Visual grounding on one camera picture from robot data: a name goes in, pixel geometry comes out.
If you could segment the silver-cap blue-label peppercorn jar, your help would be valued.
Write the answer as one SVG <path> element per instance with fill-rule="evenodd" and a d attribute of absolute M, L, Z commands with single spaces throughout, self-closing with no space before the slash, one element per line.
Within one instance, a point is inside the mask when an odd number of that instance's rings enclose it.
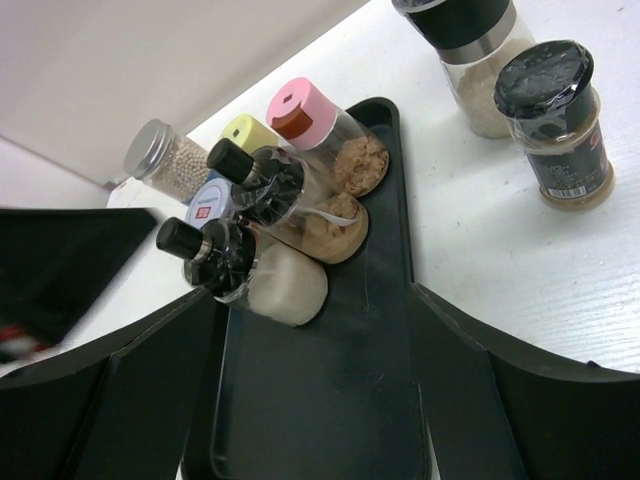
<path fill-rule="evenodd" d="M 215 174 L 208 151 L 159 119 L 147 122 L 133 139 L 123 162 L 127 174 L 188 204 Z"/>

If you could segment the pink-cap spice bottle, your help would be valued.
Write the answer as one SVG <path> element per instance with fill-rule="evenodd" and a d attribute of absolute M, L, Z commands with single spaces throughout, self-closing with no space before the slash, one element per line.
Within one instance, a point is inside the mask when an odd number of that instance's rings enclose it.
<path fill-rule="evenodd" d="M 294 78 L 277 91 L 266 121 L 356 198 L 376 189 L 387 173 L 390 154 L 384 143 L 306 77 Z"/>

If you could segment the black-cap bottle white contents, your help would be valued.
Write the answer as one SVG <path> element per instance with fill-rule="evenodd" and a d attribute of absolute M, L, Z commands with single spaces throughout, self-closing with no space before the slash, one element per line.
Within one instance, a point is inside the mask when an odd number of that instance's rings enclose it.
<path fill-rule="evenodd" d="M 324 268 L 292 247 L 231 220 L 197 228 L 171 217 L 156 247 L 183 261 L 185 280 L 232 308 L 302 326 L 322 309 L 329 291 Z"/>

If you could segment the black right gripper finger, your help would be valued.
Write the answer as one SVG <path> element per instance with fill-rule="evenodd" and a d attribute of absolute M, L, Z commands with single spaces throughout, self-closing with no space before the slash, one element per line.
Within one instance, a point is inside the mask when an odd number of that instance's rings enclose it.
<path fill-rule="evenodd" d="M 412 359 L 444 479 L 635 479 L 639 378 L 535 347 L 426 287 Z"/>

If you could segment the black-top glass salt grinder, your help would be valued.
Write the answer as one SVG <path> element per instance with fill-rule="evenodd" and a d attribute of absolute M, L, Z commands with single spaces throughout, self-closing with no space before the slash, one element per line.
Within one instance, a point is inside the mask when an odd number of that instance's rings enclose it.
<path fill-rule="evenodd" d="M 534 44 L 510 0 L 395 1 L 402 15 L 435 49 L 454 99 L 477 135 L 510 136 L 494 103 L 502 68 Z"/>

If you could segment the black-cap bottle tan contents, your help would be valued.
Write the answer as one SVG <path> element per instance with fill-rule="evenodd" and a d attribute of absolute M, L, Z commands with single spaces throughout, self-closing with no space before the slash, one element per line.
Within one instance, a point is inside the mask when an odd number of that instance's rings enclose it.
<path fill-rule="evenodd" d="M 247 153 L 223 138 L 211 149 L 207 165 L 231 182 L 234 209 L 244 219 L 311 258 L 338 264 L 365 242 L 367 209 L 280 147 Z"/>

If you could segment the black-lid dark-label spice jar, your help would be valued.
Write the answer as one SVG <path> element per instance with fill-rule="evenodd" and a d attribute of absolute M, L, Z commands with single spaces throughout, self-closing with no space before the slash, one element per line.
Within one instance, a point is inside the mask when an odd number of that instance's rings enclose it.
<path fill-rule="evenodd" d="M 518 54 L 496 79 L 497 110 L 527 157 L 540 195 L 558 209 L 592 208 L 613 190 L 594 66 L 580 43 L 552 40 Z"/>

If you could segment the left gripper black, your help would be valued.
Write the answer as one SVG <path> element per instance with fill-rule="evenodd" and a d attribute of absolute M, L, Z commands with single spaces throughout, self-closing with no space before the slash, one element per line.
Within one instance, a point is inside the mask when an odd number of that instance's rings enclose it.
<path fill-rule="evenodd" d="M 82 320 L 158 220 L 149 210 L 1 210 L 1 348 Z M 4 479 L 173 479 L 214 330 L 203 291 L 1 379 Z"/>

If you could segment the yellow-cap spice bottle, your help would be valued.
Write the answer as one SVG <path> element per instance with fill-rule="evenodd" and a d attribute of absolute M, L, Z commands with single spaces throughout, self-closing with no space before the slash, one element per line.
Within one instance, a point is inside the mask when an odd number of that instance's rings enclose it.
<path fill-rule="evenodd" d="M 247 153 L 253 153 L 261 147 L 279 145 L 279 137 L 272 130 L 245 113 L 239 114 L 226 125 L 220 139 L 232 141 Z"/>

